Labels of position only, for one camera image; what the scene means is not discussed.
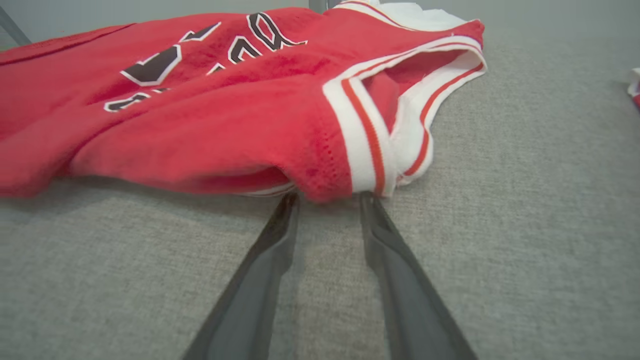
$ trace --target gray background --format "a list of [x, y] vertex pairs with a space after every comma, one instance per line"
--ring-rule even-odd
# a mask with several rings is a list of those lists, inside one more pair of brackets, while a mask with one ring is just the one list
[[[57, 36], [42, 23], [63, 12], [0, 4]], [[153, 4], [140, 20], [272, 7]], [[481, 359], [640, 359], [640, 1], [421, 5], [481, 19], [489, 71], [445, 101], [434, 164], [385, 202], [405, 240]], [[99, 178], [0, 200], [0, 358], [178, 359], [276, 203]], [[303, 204], [271, 359], [387, 356], [357, 213]]]

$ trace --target basketball jersey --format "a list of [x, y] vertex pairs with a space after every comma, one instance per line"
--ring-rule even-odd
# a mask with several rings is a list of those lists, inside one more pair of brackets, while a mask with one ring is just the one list
[[433, 159], [484, 26], [344, 1], [98, 29], [0, 54], [0, 193], [98, 175], [189, 193], [389, 196]]
[[640, 67], [631, 70], [631, 84], [629, 84], [628, 92], [640, 108]]

